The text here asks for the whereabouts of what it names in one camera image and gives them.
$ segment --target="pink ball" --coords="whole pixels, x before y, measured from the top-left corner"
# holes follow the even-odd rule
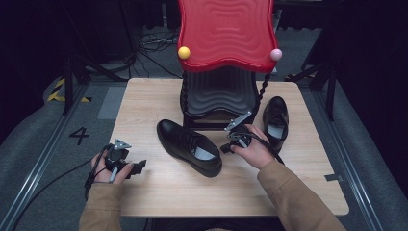
[[[279,61],[282,58],[282,51],[280,49],[273,49],[270,52],[270,58],[273,61]]]

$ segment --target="yellow ball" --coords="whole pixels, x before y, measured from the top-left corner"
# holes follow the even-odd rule
[[[191,54],[190,49],[187,46],[182,46],[178,50],[178,55],[182,60],[188,59],[190,54]]]

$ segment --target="table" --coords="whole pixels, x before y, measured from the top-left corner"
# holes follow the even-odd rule
[[[223,154],[221,173],[207,178],[163,149],[156,125],[164,119],[182,124],[179,96],[182,80],[131,79],[115,122],[115,139],[133,145],[128,162],[147,160],[141,175],[124,183],[122,215],[132,217],[276,216],[276,210],[259,184],[258,169],[234,154]],[[269,82],[254,125],[262,127],[262,112],[279,95],[289,111],[289,135],[280,152],[286,166],[314,192],[335,215],[346,215],[348,206],[333,174],[316,127],[295,83]],[[217,147],[228,143],[224,131],[199,131]]]

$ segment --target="beige sleeve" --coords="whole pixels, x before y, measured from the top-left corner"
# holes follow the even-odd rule
[[[258,173],[258,180],[286,230],[345,230],[318,195],[287,167],[271,162]]]
[[[120,200],[123,186],[95,183],[79,222],[80,231],[116,231],[120,228]]]

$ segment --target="black leather shoe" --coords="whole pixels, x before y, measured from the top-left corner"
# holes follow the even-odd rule
[[[218,148],[204,135],[168,119],[157,124],[157,134],[168,154],[191,164],[204,176],[214,177],[221,172]]]
[[[280,96],[271,98],[262,116],[264,133],[267,135],[272,151],[279,154],[288,136],[289,115],[285,100]]]

